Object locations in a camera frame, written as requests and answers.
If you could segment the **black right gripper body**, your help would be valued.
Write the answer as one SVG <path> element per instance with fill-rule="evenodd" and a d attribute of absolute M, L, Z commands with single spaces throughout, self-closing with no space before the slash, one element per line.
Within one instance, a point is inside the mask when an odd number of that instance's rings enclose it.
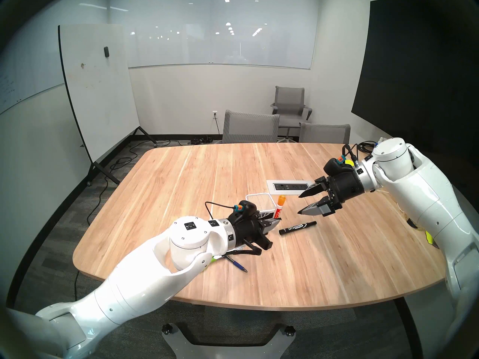
<path fill-rule="evenodd" d="M 327 193 L 327 196 L 323 197 L 316 205 L 322 216 L 334 214 L 342 208 L 343 203 L 347 200 L 365 192 L 355 170 L 340 172 L 328 177 L 322 176 L 316 179 L 316 183 L 321 188 L 320 192 Z"/>

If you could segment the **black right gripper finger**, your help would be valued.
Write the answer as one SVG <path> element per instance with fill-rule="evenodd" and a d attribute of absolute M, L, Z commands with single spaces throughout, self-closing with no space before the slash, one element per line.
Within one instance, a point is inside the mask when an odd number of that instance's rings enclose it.
<path fill-rule="evenodd" d="M 318 201 L 298 211 L 298 214 L 309 216 L 330 215 L 330 201 Z"/>
<path fill-rule="evenodd" d="M 317 195 L 321 192 L 327 191 L 327 180 L 325 179 L 316 179 L 313 184 L 308 186 L 298 197 L 310 197 Z"/>

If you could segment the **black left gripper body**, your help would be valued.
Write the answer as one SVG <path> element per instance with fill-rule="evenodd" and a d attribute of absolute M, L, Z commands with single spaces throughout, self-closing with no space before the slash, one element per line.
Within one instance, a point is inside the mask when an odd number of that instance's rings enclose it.
<path fill-rule="evenodd" d="M 273 243 L 266 237 L 267 233 L 262 233 L 262 225 L 259 221 L 259 214 L 244 216 L 245 212 L 233 212 L 228 221 L 233 226 L 235 234 L 235 246 L 244 244 L 247 240 L 250 244 L 257 244 L 264 250 L 269 250 Z"/>

